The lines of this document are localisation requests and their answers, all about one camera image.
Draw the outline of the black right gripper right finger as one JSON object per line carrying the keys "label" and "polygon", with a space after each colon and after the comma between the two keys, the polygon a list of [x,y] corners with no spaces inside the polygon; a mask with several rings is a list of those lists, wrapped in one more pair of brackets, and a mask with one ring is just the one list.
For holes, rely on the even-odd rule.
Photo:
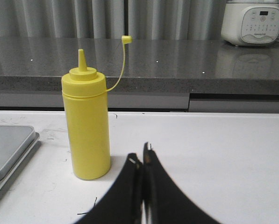
{"label": "black right gripper right finger", "polygon": [[148,142],[143,147],[143,200],[148,224],[217,224],[175,184]]}

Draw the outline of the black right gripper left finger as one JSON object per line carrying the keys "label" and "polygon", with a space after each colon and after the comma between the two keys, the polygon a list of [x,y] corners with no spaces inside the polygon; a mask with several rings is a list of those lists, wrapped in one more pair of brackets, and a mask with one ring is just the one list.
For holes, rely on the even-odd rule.
{"label": "black right gripper left finger", "polygon": [[108,192],[76,223],[140,224],[142,189],[143,165],[135,153],[130,153]]}

